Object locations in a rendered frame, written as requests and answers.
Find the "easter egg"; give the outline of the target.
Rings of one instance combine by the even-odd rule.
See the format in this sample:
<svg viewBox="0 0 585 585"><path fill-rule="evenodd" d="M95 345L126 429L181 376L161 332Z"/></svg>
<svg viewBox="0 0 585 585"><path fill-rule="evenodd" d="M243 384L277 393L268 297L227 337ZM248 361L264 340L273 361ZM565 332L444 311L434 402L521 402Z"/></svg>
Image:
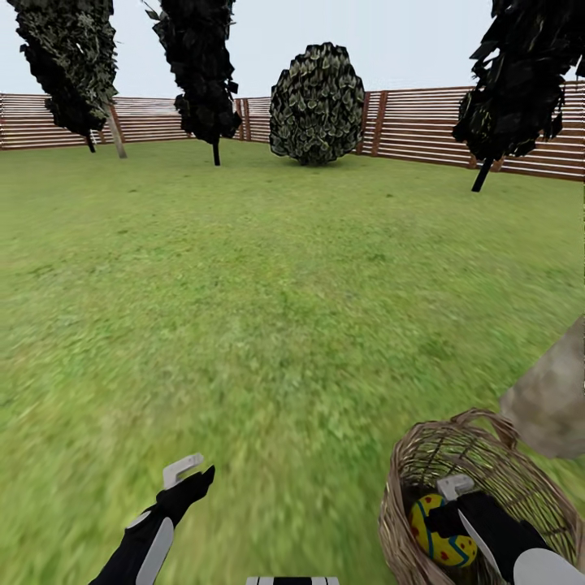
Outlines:
<svg viewBox="0 0 585 585"><path fill-rule="evenodd" d="M438 561L447 569L466 570L470 568L478 557L478 545L468 535L453 535L441 539L438 532L430 532L424 523L429 516L430 509L444 506L443 496L438 492L427 494L416 501L410 502L408 521L415 536L416 544L424 549L424 556L429 556L431 562ZM435 561L432 559L435 557ZM443 562L442 564L440 564ZM434 564L435 564L434 563Z"/></svg>

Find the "wicker basket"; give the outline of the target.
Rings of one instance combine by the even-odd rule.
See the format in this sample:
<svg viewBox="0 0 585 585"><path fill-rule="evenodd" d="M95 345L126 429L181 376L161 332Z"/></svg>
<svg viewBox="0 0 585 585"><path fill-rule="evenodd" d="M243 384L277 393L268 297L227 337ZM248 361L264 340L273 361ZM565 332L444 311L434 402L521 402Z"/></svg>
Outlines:
<svg viewBox="0 0 585 585"><path fill-rule="evenodd" d="M492 424L498 439L482 427L471 424L480 417L486 418ZM462 583L461 578L451 579L451 571L442 564L443 562L440 563L442 564L440 567L435 557L432 558L435 562L431 562L429 556L424 556L424 549L416 544L408 521L407 506L404 500L406 493L415 490L414 497L420 499L429 493L438 492L429 481L424 481L424 479L414 475L415 471L412 469L417 463L418 452L421 445L425 444L424 439L428 431L431 434L427 440L438 440L440 443L444 442L449 434L455 435L458 431L472 435L472 439L463 450L458 449L455 454L439 453L440 459L452 462L452 466L448 468L449 475L453 475L459 466L473 475L479 475L480 471L475 466L477 461L468 453L481 439L504 452L502 455L496 453L493 458L496 463L491 468L481 466L484 479L488 480L492 476L498 475L505 465L510 466L513 461L522 468L521 470L527 478L531 478L535 470L543 481L534 477L529 482L531 489L527 485L523 485L521 491L513 490L512 497L507 497L507 501L502 504L502 507L512 509L514 505L520 505L528 497L548 491L560 510L561 515L558 518L564 526L559 524L557 528L551 526L549 530L545 530L543 525L539 524L537 528L540 535L551 544L555 541L554 536L562 535L557 549L567 561L574 560L576 569L585 575L585 525L581 521L578 511L566 498L563 490L542 469L539 469L528 456L525 456L524 460L522 459L522 452L517 449L519 434L517 430L514 430L514 424L509 418L485 408L471 407L470 410L454 415L448 421L417 422L394 444L389 459L388 480L386 480L386 487L383 491L384 498L380 506L378 535L385 561L389 570L394 573L397 585L460 585ZM492 564L480 550L480 547L478 547L477 553L479 555L474 564L474 585L480 585L482 578L483 585L506 585L500 574L493 578Z"/></svg>

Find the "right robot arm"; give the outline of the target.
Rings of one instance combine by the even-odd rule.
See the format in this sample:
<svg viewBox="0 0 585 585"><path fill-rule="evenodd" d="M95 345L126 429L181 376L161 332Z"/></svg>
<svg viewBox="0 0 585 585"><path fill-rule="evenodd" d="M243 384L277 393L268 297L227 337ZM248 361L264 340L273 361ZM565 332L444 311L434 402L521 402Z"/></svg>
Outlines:
<svg viewBox="0 0 585 585"><path fill-rule="evenodd" d="M515 520L494 494L474 487L463 472L435 480L444 506L430 509L423 520L430 532L441 539L471 537L506 584L585 585L585 575L553 551L528 518Z"/></svg>

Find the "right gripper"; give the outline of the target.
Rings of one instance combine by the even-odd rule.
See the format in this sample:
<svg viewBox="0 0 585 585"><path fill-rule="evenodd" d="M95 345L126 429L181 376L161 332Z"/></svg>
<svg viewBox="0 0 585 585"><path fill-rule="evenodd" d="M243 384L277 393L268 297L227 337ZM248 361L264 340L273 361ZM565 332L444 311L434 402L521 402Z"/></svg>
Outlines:
<svg viewBox="0 0 585 585"><path fill-rule="evenodd" d="M430 532L438 532L441 539L447 539L453 535L466 535L454 519L453 509L456 503L457 500L454 500L445 507L430 509L429 516L423 520Z"/></svg>

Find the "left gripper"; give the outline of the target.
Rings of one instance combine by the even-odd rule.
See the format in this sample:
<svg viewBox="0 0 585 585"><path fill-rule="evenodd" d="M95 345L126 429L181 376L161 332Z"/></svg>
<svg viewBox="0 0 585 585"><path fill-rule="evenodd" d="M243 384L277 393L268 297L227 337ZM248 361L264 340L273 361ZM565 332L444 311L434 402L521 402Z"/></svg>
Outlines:
<svg viewBox="0 0 585 585"><path fill-rule="evenodd" d="M157 503L164 498L176 498L182 507L182 516L191 503L200 500L206 496L208 488L214 481L215 466L210 466L206 472L197 472L194 475L184 479L184 482L178 483L169 490L162 490L157 496Z"/></svg>

